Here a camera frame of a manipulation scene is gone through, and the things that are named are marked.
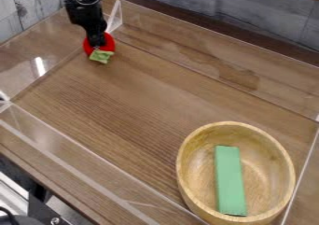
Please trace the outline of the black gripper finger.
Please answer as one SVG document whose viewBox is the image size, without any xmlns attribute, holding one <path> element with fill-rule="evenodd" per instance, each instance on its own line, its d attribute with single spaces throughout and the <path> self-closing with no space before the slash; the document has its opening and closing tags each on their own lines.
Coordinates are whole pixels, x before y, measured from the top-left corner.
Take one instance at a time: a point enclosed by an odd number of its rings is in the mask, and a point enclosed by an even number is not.
<svg viewBox="0 0 319 225">
<path fill-rule="evenodd" d="M 85 29 L 85 37 L 87 40 L 87 44 L 90 47 L 101 47 L 105 45 L 105 37 L 103 37 L 103 28 L 87 27 Z"/>
</svg>

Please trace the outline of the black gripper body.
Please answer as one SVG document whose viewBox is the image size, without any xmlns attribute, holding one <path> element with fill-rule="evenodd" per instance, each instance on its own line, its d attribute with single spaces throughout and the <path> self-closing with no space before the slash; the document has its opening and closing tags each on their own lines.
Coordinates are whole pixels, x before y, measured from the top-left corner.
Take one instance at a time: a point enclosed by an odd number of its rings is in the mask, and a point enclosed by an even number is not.
<svg viewBox="0 0 319 225">
<path fill-rule="evenodd" d="M 106 27 L 101 0 L 65 0 L 65 11 L 71 24 L 81 26 L 87 36 L 99 35 Z"/>
</svg>

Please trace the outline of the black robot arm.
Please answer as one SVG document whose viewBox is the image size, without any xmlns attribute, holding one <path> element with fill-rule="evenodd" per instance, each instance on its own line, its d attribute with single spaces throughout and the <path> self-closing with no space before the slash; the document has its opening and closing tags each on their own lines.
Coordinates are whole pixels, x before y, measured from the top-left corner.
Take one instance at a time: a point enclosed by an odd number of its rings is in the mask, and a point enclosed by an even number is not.
<svg viewBox="0 0 319 225">
<path fill-rule="evenodd" d="M 83 28 L 90 47 L 105 45 L 101 0 L 65 0 L 65 11 L 71 24 Z"/>
</svg>

